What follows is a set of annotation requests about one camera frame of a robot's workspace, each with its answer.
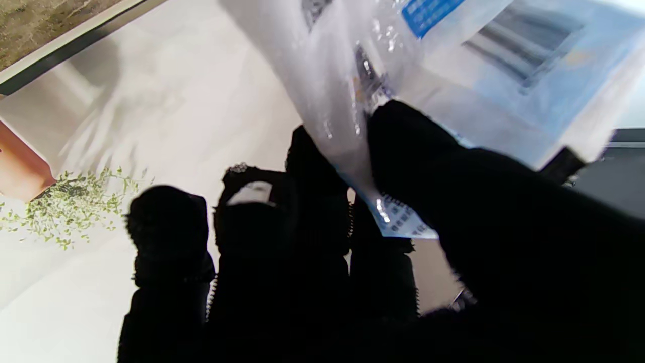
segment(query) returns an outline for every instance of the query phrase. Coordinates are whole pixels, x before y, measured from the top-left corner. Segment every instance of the barcode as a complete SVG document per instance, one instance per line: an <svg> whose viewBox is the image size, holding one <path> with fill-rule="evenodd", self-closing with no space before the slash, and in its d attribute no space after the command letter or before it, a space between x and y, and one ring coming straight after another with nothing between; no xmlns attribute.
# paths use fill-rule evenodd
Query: barcode
<svg viewBox="0 0 645 363"><path fill-rule="evenodd" d="M583 28L570 16L516 1L464 45L530 88L571 52Z"/></svg>

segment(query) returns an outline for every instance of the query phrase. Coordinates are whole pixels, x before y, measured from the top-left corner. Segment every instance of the small green leaves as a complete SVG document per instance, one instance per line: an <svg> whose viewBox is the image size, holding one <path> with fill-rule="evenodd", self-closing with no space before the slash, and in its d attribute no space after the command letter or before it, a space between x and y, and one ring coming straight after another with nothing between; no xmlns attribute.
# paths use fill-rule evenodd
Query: small green leaves
<svg viewBox="0 0 645 363"><path fill-rule="evenodd" d="M113 219L123 217L124 203L139 192L142 180L124 176L121 167L116 173L106 167L98 174L88 171L73 175L63 172L56 184L27 204L24 214L3 211L5 203L0 202L0 231L20 230L45 242L55 240L64 250L73 249L75 241L89 242L90 235L85 231L94 227L115 231ZM113 185L112 180L122 184Z"/></svg>

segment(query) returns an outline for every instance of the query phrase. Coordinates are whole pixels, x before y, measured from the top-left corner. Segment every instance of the white packet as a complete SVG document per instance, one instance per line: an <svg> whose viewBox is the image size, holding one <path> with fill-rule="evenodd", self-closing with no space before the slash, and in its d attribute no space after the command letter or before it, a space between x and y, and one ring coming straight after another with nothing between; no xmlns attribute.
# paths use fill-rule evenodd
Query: white packet
<svg viewBox="0 0 645 363"><path fill-rule="evenodd" d="M624 75L643 67L645 21L589 0L220 1L384 236L437 234L375 187L366 118L379 105L400 99L539 170L565 146L593 161L618 116L611 100L633 90Z"/></svg>

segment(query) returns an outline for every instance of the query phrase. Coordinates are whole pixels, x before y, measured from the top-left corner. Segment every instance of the terracotta pot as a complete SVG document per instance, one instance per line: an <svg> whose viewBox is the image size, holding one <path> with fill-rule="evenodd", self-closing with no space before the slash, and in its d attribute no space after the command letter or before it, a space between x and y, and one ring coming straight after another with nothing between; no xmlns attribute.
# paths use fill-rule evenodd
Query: terracotta pot
<svg viewBox="0 0 645 363"><path fill-rule="evenodd" d="M0 121L0 193L26 203L55 182L47 162Z"/></svg>

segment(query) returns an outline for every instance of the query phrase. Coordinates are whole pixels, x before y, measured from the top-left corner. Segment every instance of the clear plastic packaging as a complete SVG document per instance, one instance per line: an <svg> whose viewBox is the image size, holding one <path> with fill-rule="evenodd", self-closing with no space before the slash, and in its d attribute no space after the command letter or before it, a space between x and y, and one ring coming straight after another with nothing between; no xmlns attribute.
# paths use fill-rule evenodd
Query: clear plastic packaging
<svg viewBox="0 0 645 363"><path fill-rule="evenodd" d="M366 120L379 105L404 101L539 170L565 146L597 158L645 64L645 21L589 0L221 3L385 236L437 234L374 185Z"/></svg>

